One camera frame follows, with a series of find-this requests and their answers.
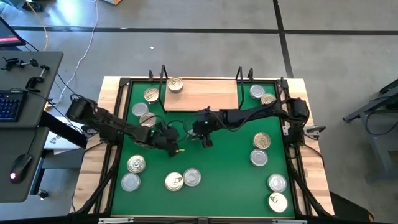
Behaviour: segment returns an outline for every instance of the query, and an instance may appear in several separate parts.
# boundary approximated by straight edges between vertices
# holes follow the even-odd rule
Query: green table surface
[[[273,84],[260,84],[266,93],[275,95]],[[134,82],[127,121],[139,124],[139,118],[132,113],[132,106],[145,102],[144,91],[150,87],[158,88],[158,83]],[[251,84],[244,84],[245,102],[243,109],[259,106],[260,102],[249,97]],[[164,102],[165,85],[162,88]],[[238,85],[239,102],[241,87]],[[184,120],[188,127],[197,119],[189,112],[169,112],[164,114],[159,103],[149,105],[149,111],[161,115],[166,122]],[[184,135],[182,125],[174,123],[181,138]],[[253,137],[265,132],[271,137],[271,146],[266,149],[268,163],[263,167],[254,167],[250,163],[250,153],[254,149]],[[222,129],[211,133],[213,147],[202,148],[201,141],[184,140],[179,143],[185,152],[169,158],[166,151],[149,149],[136,145],[128,137],[124,138],[121,152],[118,178],[114,192],[112,215],[132,215],[148,217],[293,217],[292,195],[288,185],[283,194],[287,197],[288,207],[283,213],[269,208],[268,197],[272,193],[267,178],[272,174],[281,174],[288,180],[282,131],[278,118],[264,118],[246,123],[238,132]],[[122,177],[128,173],[127,161],[135,155],[146,160],[145,170],[138,174],[141,186],[126,192],[121,187]],[[184,185],[179,191],[171,192],[165,187],[165,177],[171,172],[184,173],[194,167],[201,172],[201,182],[196,187]]]

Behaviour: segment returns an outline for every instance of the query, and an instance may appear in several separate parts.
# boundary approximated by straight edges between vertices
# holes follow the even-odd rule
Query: gray floor
[[[398,2],[393,0],[279,0],[286,29],[398,30]],[[99,27],[276,29],[271,0],[155,1],[123,0],[118,6],[99,2]],[[92,26],[93,3],[63,0],[40,16],[47,25]],[[6,7],[2,17],[13,26],[39,26],[32,14]],[[43,32],[19,32],[39,49]],[[65,53],[60,74],[71,77],[90,39],[89,33],[50,32],[49,50]],[[398,220],[397,181],[367,184],[364,176],[377,167],[366,133],[359,123],[341,118],[376,97],[375,92],[397,78],[398,36],[288,35],[295,78],[304,78],[312,113],[325,125],[320,145],[330,190],[370,209],[379,222]],[[157,34],[96,33],[71,88],[97,99],[105,75],[147,75],[165,64],[172,75],[232,77],[238,66],[256,77],[286,77],[276,34]],[[57,97],[59,90],[53,89]],[[65,111],[69,100],[59,107]],[[0,205],[0,219],[66,214],[75,189],[73,171],[45,174],[43,185],[60,177],[50,201],[29,198],[21,204]]]

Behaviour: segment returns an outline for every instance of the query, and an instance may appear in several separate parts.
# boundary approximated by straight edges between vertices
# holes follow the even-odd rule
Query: tin can
[[[266,133],[257,133],[253,138],[253,146],[258,149],[268,149],[271,145],[271,138]]]
[[[148,113],[148,111],[148,106],[145,103],[136,103],[132,106],[132,113],[137,117],[141,117],[142,115]]]
[[[159,99],[159,90],[156,88],[149,88],[145,90],[144,98],[149,104],[156,103]]]
[[[137,174],[128,173],[122,178],[122,188],[127,192],[137,190],[141,185],[141,179]]]
[[[287,208],[287,199],[281,193],[272,193],[268,198],[270,208],[277,213],[282,213]]]
[[[276,100],[276,97],[272,94],[269,93],[265,93],[262,97],[261,97],[261,104],[262,105],[268,105],[270,103],[272,103],[273,101]]]
[[[167,87],[172,93],[181,93],[184,83],[179,77],[172,77],[167,83]]]
[[[189,168],[184,172],[184,183],[189,187],[194,187],[200,183],[201,174],[195,168]]]
[[[259,100],[265,94],[264,88],[260,85],[253,85],[250,87],[250,97]]]
[[[268,156],[263,150],[255,149],[250,153],[250,161],[256,167],[264,166],[268,162]]]
[[[286,190],[286,179],[280,174],[272,174],[268,177],[268,186],[274,192],[281,193]]]
[[[134,155],[127,161],[127,170],[138,174],[144,171],[146,167],[145,159],[140,155]]]
[[[182,175],[178,172],[173,172],[167,175],[165,179],[166,188],[170,191],[178,191],[182,188],[184,180]]]
[[[146,113],[139,118],[141,126],[153,127],[156,123],[156,117],[154,113]]]

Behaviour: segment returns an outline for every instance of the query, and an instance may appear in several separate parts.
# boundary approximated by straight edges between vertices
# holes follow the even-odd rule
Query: black mouse
[[[29,154],[19,155],[15,159],[10,171],[11,183],[18,184],[25,179],[31,161],[32,156]]]

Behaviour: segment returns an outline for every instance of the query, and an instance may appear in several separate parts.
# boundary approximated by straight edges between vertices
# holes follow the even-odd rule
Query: blue keyboard
[[[26,91],[0,90],[0,122],[17,122],[26,100]]]

